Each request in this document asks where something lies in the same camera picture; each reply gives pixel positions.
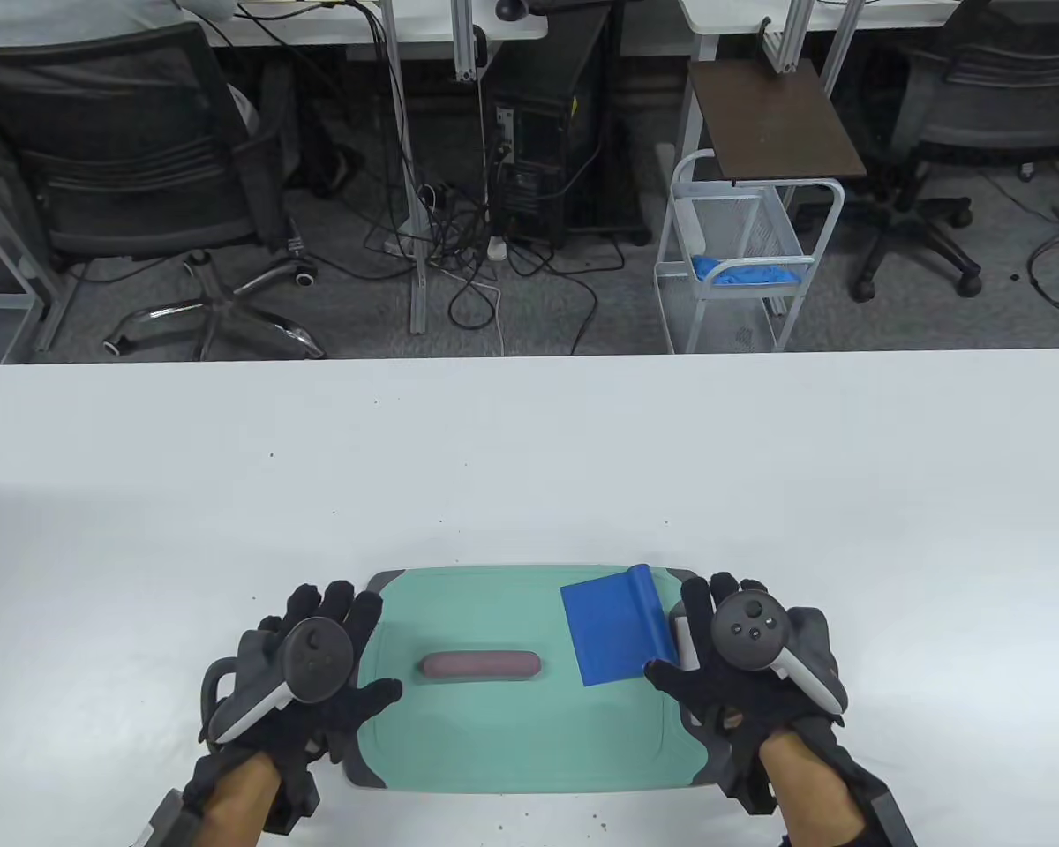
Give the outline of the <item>person's left hand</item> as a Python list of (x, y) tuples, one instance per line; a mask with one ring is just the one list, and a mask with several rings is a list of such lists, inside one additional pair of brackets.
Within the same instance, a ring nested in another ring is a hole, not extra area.
[(225, 757), (264, 754), (284, 774), (340, 761), (357, 729), (403, 693), (396, 678), (357, 684), (381, 613), (378, 594), (348, 581), (299, 585), (281, 616), (263, 618), (234, 655), (208, 667), (203, 745)]

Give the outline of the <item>person's right hand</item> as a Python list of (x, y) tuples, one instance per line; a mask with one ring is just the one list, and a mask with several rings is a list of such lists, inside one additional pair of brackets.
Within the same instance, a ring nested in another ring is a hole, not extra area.
[(683, 582), (681, 602), (698, 669), (654, 660), (645, 677), (726, 738), (739, 779), (758, 770), (762, 743), (800, 719), (843, 725), (848, 699), (822, 612), (787, 610), (762, 582), (728, 572)]

